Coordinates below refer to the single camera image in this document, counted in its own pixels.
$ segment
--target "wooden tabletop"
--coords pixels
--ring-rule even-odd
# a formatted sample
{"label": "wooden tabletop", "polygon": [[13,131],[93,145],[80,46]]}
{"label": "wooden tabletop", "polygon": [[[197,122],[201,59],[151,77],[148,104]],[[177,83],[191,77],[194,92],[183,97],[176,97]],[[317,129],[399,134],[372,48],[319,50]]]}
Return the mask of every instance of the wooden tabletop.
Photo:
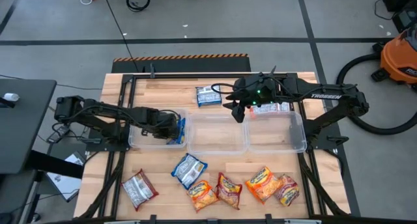
{"label": "wooden tabletop", "polygon": [[[297,74],[299,78],[305,79],[308,82],[317,82],[314,72],[299,72]],[[122,74],[107,74],[101,101],[117,105],[121,78]],[[218,78],[140,79],[136,84],[134,106],[140,105],[157,109],[185,108],[190,114],[231,114],[230,110],[220,105],[198,108],[195,87],[207,86],[219,82],[233,84],[234,81],[235,79]],[[304,106],[309,119],[314,119],[324,113],[321,100],[305,100]],[[196,214],[192,206],[191,198],[186,194],[186,190],[176,178],[170,175],[174,166],[176,166],[186,152],[186,148],[182,150],[140,149],[127,152],[124,161],[122,181],[129,179],[140,169],[143,169],[155,189],[159,192],[159,195],[142,204],[138,212],[136,212],[126,192],[121,189],[117,219],[149,219],[151,214],[156,214],[157,219],[262,219],[265,218],[265,214],[272,214],[273,218],[308,217],[297,155],[262,155],[252,154],[251,152],[246,152],[239,156],[198,156],[200,160],[208,163],[207,170],[200,176],[199,180],[207,180],[214,187],[217,183],[218,173],[223,172],[233,182],[244,184],[245,181],[249,180],[263,166],[268,166],[276,176],[284,173],[291,176],[300,187],[300,196],[290,207],[284,207],[274,197],[269,198],[265,205],[262,205],[255,200],[244,185],[240,196],[240,210],[235,210],[225,202],[218,201]],[[345,212],[349,212],[345,187],[340,175],[337,159],[321,150],[315,151],[315,157],[321,184],[339,207]],[[102,189],[107,159],[108,152],[100,152],[89,160],[85,166],[74,217],[84,213]],[[315,212],[318,214],[319,207],[315,190],[312,185],[310,185],[310,188]],[[108,195],[106,215],[110,214],[113,188],[109,194],[111,195]]]}

